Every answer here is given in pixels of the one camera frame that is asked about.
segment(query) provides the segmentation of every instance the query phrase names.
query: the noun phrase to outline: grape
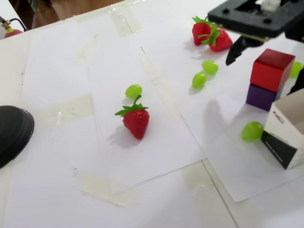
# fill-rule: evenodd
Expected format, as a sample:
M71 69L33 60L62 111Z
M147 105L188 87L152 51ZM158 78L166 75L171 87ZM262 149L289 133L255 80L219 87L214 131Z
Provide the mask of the grape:
M125 95L129 98L137 98L138 95L142 94L143 88L140 85L132 85L127 88Z
M192 80L193 88L202 88L207 80L207 77L204 73L197 73Z
M214 75L218 71L218 65L214 61L205 61L201 64L204 71L208 74Z
M303 69L303 64L299 62L294 62L293 68L291 69L289 77L298 77L300 71Z
M263 133L263 126L259 122L247 123L243 129L243 140L253 141L259 139Z

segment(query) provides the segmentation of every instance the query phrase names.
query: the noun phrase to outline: black speaker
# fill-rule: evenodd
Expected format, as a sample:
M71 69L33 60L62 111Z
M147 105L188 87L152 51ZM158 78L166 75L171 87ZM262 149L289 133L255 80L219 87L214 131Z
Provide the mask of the black speaker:
M21 108L0 106L0 168L28 144L34 131L33 116Z

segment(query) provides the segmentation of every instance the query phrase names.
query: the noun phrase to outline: white box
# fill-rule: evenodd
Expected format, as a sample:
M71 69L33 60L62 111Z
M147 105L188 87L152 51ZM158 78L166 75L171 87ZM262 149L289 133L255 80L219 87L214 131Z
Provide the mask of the white box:
M261 140L285 169L304 163L304 89L272 103Z

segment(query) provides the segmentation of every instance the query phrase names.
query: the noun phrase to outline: strawberry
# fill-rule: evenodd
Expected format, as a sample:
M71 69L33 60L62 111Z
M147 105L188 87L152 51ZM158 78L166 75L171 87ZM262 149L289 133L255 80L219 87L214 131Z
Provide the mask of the strawberry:
M135 99L132 107L123 106L123 110L115 115L123 117L123 123L126 128L134 135L136 139L142 139L149 123L149 113L145 110L142 104L136 104L136 101L141 98L141 95Z
M198 38L198 36L205 35L205 34L210 35L211 34L210 26L212 25L212 23L210 21L206 21L207 18L202 20L198 16L195 16L195 18L193 18L193 20L196 22L196 24L194 24L193 29L192 29L194 44L196 46L199 46L199 45L201 45L201 42L203 40L208 39L208 37Z
M202 41L202 44L209 44L212 51L226 50L233 44L227 32L224 30L218 30L215 24L211 26L211 35L200 35L198 38L202 37L208 37L208 39Z

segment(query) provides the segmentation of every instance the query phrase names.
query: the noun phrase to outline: black cable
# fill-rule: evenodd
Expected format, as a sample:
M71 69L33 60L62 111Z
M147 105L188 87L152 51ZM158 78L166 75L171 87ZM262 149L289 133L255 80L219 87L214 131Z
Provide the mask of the black cable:
M19 20L18 18L13 18L11 20L9 20L10 22L14 21L14 20L17 20L19 21L20 25L23 27L24 31L26 32L27 31L27 28L24 26L24 24L21 22L21 20Z

